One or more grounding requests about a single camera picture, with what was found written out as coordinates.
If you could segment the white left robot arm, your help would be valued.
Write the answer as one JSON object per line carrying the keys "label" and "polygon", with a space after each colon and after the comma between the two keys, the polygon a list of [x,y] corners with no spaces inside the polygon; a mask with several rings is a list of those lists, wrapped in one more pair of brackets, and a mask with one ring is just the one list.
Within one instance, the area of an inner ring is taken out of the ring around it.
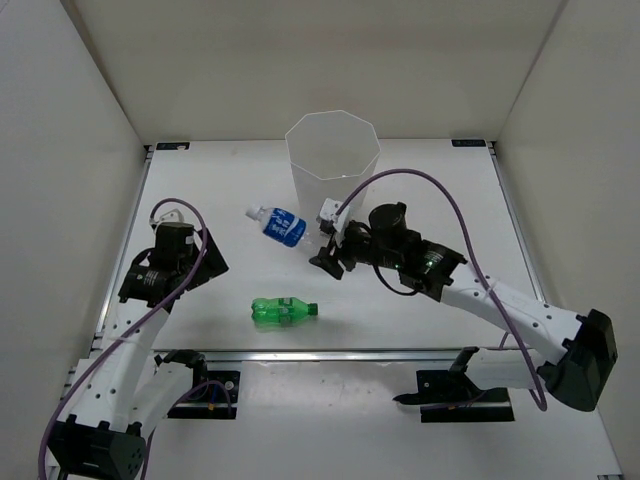
{"label": "white left robot arm", "polygon": [[53,458],[63,478],[137,478],[158,423],[176,404],[205,396],[213,383],[195,350],[155,356],[156,373],[139,382],[175,302],[229,269],[207,229],[163,222],[153,230],[154,246],[134,258],[118,292],[120,303],[134,301],[146,311],[135,319],[116,310],[107,321],[99,355],[78,368],[46,427],[41,471]]}

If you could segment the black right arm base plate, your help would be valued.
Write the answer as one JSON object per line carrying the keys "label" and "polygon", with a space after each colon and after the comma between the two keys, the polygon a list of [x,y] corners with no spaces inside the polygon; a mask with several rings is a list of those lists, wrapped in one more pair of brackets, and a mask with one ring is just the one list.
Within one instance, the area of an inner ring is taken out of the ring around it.
{"label": "black right arm base plate", "polygon": [[511,399],[503,387],[481,390],[461,374],[429,362],[415,371],[416,390],[400,393],[393,401],[417,408],[424,424],[514,422]]}

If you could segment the clear bottle blue label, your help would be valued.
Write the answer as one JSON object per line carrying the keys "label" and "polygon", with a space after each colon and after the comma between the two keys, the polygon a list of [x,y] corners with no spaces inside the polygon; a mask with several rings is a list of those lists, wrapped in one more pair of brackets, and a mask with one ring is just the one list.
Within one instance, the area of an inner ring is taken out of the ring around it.
{"label": "clear bottle blue label", "polygon": [[320,248],[319,238],[311,225],[300,216],[277,207],[249,206],[245,215],[257,222],[261,233],[269,239],[313,256]]}

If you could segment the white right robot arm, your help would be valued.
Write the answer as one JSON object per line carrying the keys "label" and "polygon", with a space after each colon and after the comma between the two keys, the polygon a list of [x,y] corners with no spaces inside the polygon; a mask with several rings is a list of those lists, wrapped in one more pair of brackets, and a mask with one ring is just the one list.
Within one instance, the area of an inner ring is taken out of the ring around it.
{"label": "white right robot arm", "polygon": [[329,242],[312,265],[335,279],[367,264],[397,272],[405,295],[424,295],[471,313],[511,334],[530,358],[515,353],[464,348],[446,374],[445,389],[470,400],[493,388],[543,386],[560,403],[593,411],[618,359],[609,316],[554,307],[500,280],[478,273],[462,254],[428,241],[406,225],[406,205],[383,204],[366,223],[351,217],[342,202],[326,199],[317,221]]}

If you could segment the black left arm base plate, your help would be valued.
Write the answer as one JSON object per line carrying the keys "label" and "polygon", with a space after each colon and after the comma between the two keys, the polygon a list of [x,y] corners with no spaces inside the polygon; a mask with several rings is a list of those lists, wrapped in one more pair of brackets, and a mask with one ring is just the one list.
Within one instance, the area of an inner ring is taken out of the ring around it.
{"label": "black left arm base plate", "polygon": [[194,384],[197,390],[176,404],[170,419],[235,420],[241,384],[238,364],[211,363]]}

